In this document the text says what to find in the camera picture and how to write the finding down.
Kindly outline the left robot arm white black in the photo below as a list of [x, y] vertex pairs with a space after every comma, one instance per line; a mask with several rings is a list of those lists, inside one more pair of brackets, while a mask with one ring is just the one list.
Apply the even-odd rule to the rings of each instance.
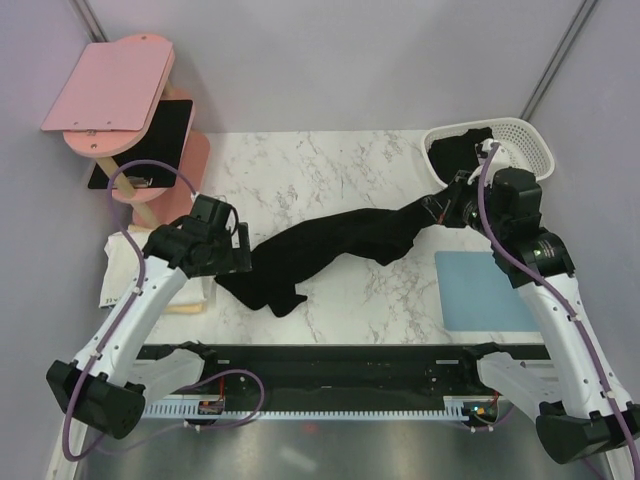
[[201, 344], [180, 344], [151, 363], [137, 358], [188, 280], [250, 271], [248, 225], [232, 205], [199, 195], [189, 214], [151, 232], [140, 257], [141, 267], [93, 338], [46, 374], [67, 416], [115, 439], [130, 434], [147, 405], [184, 387], [208, 393], [218, 385], [213, 352]]

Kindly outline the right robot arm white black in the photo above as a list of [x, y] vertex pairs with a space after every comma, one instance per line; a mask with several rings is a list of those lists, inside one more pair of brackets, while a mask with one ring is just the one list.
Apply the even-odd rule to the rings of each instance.
[[533, 173], [504, 168], [490, 180], [461, 172], [421, 199], [433, 220], [470, 227], [491, 243], [493, 258], [532, 313], [555, 368], [551, 385], [496, 346], [458, 368], [467, 392], [502, 394], [535, 425], [546, 453], [566, 464], [627, 448], [639, 476], [639, 406], [613, 372], [582, 304], [571, 256], [541, 224], [542, 188]]

